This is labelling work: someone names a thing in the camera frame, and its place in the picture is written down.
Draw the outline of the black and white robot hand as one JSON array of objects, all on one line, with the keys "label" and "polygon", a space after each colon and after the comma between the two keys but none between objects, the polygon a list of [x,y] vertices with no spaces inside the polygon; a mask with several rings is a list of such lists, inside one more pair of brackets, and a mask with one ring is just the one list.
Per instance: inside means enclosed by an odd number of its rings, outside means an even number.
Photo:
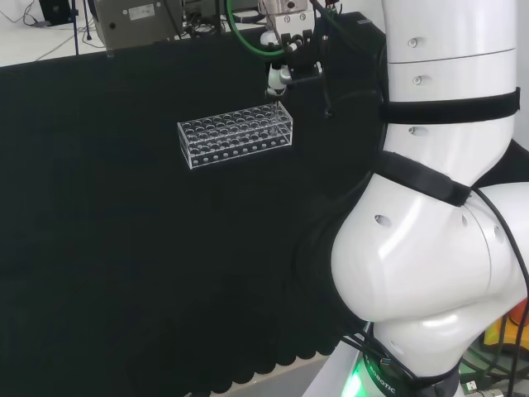
[{"label": "black and white robot hand", "polygon": [[321,78],[323,68],[315,27],[316,14],[309,10],[266,16],[266,32],[260,37],[261,49],[283,52],[265,62],[268,97],[277,100],[289,88]]}]

